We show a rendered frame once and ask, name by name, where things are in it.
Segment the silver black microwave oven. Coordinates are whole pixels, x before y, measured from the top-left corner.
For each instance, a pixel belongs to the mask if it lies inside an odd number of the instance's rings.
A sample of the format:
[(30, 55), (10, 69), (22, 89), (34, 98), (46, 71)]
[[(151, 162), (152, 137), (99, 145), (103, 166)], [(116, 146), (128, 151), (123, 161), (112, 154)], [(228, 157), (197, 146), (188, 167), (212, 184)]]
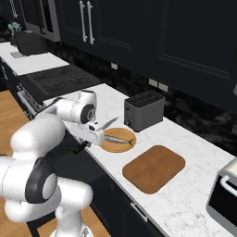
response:
[(19, 0), (25, 26), (52, 42), (60, 41), (55, 0)]

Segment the dark wide cupboard door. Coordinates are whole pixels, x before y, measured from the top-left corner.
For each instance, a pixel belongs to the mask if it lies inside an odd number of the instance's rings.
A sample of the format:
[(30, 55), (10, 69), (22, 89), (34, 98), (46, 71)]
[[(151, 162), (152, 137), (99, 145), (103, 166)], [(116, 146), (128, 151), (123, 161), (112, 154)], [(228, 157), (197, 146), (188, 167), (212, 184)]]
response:
[(237, 0), (147, 0), (144, 74), (237, 114)]

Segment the grey toaster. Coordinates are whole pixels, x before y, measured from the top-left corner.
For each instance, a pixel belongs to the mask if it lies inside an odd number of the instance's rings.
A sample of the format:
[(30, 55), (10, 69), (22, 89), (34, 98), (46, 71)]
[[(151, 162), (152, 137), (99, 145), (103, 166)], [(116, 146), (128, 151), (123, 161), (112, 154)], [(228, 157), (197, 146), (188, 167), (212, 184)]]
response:
[(165, 97), (154, 91), (136, 94), (124, 100), (124, 124), (135, 132), (163, 120)]

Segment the dark narrow cupboard door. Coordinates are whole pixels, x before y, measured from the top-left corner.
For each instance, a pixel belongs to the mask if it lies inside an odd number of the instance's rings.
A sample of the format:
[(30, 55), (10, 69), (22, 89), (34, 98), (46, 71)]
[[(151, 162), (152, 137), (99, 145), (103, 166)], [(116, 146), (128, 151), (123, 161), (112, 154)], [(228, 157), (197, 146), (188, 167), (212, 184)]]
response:
[(57, 0), (61, 40), (76, 48), (82, 47), (80, 0)]

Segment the round wooden plate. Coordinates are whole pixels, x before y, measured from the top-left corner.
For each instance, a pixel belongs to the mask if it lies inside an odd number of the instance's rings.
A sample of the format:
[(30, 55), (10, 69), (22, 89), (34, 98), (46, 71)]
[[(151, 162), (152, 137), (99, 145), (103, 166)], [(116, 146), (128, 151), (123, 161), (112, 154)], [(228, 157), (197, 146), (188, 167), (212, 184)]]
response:
[(104, 135), (111, 135), (128, 141), (133, 139), (132, 146), (130, 146), (128, 143), (111, 143), (104, 140), (101, 147), (107, 152), (122, 153), (131, 150), (136, 145), (135, 134), (132, 131), (124, 128), (106, 129), (104, 131)]

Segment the brown wooden cutting board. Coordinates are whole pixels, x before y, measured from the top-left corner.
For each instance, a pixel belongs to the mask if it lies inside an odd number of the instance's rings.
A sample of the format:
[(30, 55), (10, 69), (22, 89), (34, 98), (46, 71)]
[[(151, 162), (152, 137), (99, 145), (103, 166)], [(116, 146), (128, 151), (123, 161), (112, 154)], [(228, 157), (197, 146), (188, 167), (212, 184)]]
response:
[(122, 169), (123, 176), (140, 191), (153, 194), (185, 167), (185, 159), (163, 145), (154, 145)]

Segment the black hob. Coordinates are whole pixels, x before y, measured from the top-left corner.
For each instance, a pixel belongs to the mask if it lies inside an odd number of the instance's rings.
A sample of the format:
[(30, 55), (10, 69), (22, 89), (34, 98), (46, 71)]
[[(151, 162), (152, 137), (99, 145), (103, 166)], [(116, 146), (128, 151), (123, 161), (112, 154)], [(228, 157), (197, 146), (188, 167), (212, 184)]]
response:
[(73, 65), (34, 72), (27, 78), (35, 87), (32, 96), (38, 103), (101, 83), (97, 77)]

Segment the silver oven front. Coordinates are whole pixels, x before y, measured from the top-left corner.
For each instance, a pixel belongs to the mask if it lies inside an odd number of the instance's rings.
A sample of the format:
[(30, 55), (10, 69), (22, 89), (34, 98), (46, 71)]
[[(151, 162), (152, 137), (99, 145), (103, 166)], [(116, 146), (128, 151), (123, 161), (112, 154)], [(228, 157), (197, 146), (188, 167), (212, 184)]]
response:
[(22, 102), (22, 104), (27, 108), (25, 111), (29, 119), (34, 119), (35, 116), (46, 108), (45, 103), (39, 104), (19, 83), (17, 85), (18, 92), (17, 95)]

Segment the dark medium cupboard door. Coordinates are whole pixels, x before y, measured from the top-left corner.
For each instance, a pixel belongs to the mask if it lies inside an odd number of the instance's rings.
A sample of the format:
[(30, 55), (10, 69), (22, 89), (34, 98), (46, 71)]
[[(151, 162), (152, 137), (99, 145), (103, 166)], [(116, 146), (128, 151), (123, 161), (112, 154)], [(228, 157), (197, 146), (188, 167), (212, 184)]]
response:
[(145, 0), (89, 0), (94, 55), (135, 72), (143, 71)]

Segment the black box appliance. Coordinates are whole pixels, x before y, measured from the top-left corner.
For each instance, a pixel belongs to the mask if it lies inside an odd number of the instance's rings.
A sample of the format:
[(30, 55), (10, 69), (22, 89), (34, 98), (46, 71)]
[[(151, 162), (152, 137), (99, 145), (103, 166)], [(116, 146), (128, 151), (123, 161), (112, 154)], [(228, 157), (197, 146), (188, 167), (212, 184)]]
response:
[(15, 39), (17, 41), (18, 50), (24, 56), (40, 55), (43, 53), (47, 53), (47, 47), (44, 38), (33, 32), (16, 32)]

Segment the dark drawer front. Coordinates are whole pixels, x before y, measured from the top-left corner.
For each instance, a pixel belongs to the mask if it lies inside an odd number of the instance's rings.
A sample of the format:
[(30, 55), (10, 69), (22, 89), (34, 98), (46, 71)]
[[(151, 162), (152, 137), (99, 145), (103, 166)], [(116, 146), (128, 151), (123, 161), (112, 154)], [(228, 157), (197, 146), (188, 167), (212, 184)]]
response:
[(165, 237), (131, 206), (131, 199), (107, 175), (92, 183), (91, 208), (111, 237)]

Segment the teal object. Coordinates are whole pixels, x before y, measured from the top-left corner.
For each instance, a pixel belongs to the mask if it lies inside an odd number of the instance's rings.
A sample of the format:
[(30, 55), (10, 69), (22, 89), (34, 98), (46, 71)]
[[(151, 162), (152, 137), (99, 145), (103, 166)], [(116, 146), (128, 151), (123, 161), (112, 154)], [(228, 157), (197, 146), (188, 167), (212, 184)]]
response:
[(22, 30), (22, 26), (15, 21), (10, 21), (7, 25), (12, 33)]

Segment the grey fish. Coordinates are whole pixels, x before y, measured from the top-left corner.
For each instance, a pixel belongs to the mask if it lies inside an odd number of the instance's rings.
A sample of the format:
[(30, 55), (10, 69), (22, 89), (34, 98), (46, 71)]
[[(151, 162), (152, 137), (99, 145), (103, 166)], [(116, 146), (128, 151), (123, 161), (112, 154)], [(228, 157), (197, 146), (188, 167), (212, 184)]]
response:
[(128, 141), (128, 140), (124, 140), (119, 137), (115, 137), (111, 135), (104, 135), (104, 140), (111, 143), (128, 143), (130, 146), (132, 146), (132, 141), (133, 141), (133, 139)]

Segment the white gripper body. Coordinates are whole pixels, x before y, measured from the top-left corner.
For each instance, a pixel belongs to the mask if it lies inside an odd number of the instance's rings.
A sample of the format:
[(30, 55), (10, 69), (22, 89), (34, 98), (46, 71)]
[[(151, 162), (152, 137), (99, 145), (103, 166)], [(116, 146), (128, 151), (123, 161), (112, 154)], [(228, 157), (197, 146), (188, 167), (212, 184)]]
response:
[(104, 142), (104, 131), (90, 131), (87, 141), (95, 145), (101, 145)]

